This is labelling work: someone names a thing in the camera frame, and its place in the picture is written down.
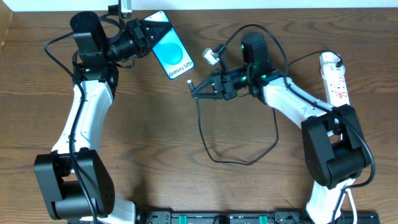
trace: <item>white cable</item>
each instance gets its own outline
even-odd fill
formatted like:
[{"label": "white cable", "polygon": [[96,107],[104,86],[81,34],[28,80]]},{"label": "white cable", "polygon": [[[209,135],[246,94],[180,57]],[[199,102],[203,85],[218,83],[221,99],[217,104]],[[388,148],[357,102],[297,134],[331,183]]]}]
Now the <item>white cable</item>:
[{"label": "white cable", "polygon": [[347,189],[347,194],[348,194],[348,198],[349,198],[349,202],[351,204],[351,208],[353,209],[353,224],[356,224],[357,222],[357,214],[356,214],[356,208],[355,208],[355,203],[354,203],[354,198],[353,198],[353,194],[351,193],[350,189]]}]

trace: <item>white phone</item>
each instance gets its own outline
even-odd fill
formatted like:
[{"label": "white phone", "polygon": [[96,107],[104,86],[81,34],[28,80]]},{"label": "white phone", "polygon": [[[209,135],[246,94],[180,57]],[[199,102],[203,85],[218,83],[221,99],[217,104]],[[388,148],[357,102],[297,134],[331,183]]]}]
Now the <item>white phone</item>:
[{"label": "white phone", "polygon": [[[164,11],[156,12],[144,20],[169,22]],[[174,27],[152,48],[152,51],[169,79],[177,78],[195,66]]]}]

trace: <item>wooden table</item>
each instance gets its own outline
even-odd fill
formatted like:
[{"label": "wooden table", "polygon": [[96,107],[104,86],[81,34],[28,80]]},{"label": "wooden table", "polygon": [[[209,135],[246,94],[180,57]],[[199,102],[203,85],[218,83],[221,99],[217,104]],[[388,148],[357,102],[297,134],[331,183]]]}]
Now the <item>wooden table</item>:
[{"label": "wooden table", "polygon": [[[134,12],[143,18],[154,11]],[[250,167],[215,164],[206,155],[187,79],[198,84],[212,69],[206,47],[223,43],[248,23],[266,26],[289,60],[325,47],[344,58],[349,96],[376,160],[374,182],[353,190],[358,210],[375,210],[382,223],[398,219],[398,11],[397,9],[286,9],[167,11],[196,68],[169,80],[155,57],[120,69],[115,101],[106,116],[100,156],[116,193],[142,207],[174,210],[302,208],[313,180],[302,137],[277,113],[277,147]],[[36,155],[59,138],[72,104],[70,77],[43,50],[71,31],[74,12],[16,13],[0,55],[0,222],[63,223],[49,218],[33,171]],[[115,29],[105,26],[107,34]],[[229,46],[230,66],[242,63],[239,38]],[[71,67],[72,38],[50,47]],[[282,57],[272,41],[277,67]],[[291,76],[325,100],[316,56],[292,67]],[[213,155],[250,160],[273,143],[272,110],[250,96],[201,101],[203,131]],[[368,178],[365,169],[357,182]],[[350,210],[349,203],[345,209]]]}]

